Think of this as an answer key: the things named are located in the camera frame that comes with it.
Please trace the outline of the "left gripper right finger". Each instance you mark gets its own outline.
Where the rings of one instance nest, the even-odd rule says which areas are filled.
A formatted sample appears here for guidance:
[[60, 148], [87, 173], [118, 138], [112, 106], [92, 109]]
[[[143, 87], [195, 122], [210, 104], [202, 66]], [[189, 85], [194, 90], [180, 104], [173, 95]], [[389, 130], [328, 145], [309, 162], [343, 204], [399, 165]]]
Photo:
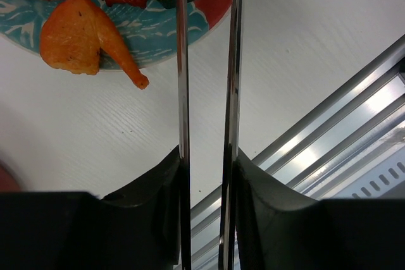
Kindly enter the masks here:
[[404, 201], [315, 200], [237, 158], [242, 269], [403, 269]]

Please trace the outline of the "steel serving tongs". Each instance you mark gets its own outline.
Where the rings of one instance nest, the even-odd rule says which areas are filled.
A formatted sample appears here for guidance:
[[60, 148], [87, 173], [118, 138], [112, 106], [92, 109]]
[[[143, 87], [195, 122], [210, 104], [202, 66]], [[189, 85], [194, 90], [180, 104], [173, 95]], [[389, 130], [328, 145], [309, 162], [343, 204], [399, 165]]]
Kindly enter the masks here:
[[[232, 0], [228, 49], [227, 101], [221, 184], [219, 269], [233, 269], [235, 247], [236, 185], [234, 172], [239, 154], [240, 85], [244, 0]], [[176, 0], [177, 71], [180, 161], [180, 236], [182, 269], [191, 269], [190, 131], [187, 0]]]

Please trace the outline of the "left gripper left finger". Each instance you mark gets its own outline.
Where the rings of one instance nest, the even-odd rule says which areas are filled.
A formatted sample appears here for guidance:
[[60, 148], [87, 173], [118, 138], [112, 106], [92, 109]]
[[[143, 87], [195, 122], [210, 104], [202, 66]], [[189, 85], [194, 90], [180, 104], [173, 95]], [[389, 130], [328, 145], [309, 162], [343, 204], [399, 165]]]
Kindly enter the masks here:
[[1, 194], [2, 269], [172, 269], [180, 257], [178, 150], [103, 198]]

